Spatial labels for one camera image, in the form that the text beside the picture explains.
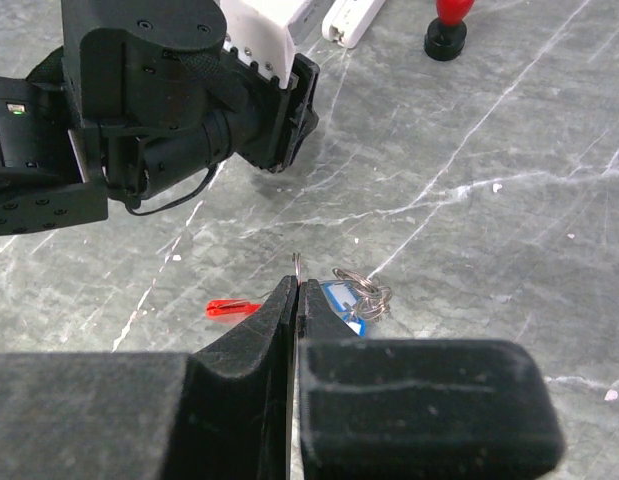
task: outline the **gray marble table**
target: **gray marble table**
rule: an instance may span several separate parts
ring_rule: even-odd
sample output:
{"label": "gray marble table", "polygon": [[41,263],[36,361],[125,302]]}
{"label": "gray marble table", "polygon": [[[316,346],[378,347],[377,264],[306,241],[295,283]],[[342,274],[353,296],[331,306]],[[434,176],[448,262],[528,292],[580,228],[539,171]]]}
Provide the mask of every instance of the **gray marble table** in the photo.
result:
{"label": "gray marble table", "polygon": [[[59,45],[59,3],[0,0],[0,75]],[[549,477],[619,479],[619,0],[478,0],[448,64],[422,51],[433,3],[389,0],[353,51],[303,45],[322,122],[286,173],[234,158],[202,203],[0,238],[0,352],[194,351],[226,331],[209,299],[267,292],[299,251],[394,289],[372,336],[520,342],[569,442]]]}

